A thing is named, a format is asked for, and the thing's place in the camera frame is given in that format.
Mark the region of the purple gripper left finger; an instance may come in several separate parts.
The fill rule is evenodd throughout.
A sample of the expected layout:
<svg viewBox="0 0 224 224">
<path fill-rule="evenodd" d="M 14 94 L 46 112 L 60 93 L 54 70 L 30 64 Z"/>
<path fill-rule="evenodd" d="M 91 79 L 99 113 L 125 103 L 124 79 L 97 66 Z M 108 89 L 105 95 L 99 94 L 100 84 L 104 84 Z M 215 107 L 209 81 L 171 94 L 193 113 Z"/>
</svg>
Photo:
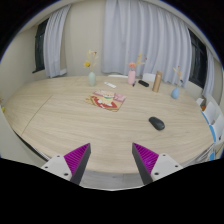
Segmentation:
<svg viewBox="0 0 224 224">
<path fill-rule="evenodd" d="M 87 143 L 66 155 L 55 155 L 42 166 L 42 169 L 79 185 L 90 154 L 91 145 Z"/>
</svg>

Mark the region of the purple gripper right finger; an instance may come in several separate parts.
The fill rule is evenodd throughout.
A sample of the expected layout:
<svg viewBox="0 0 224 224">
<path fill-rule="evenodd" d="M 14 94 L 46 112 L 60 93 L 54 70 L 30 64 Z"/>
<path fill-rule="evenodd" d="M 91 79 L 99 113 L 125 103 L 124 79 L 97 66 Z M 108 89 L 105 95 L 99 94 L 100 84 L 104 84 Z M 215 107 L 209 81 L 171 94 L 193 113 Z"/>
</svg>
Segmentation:
<svg viewBox="0 0 224 224">
<path fill-rule="evenodd" d="M 168 154 L 157 154 L 137 143 L 132 144 L 132 154 L 144 185 L 182 169 Z"/>
</svg>

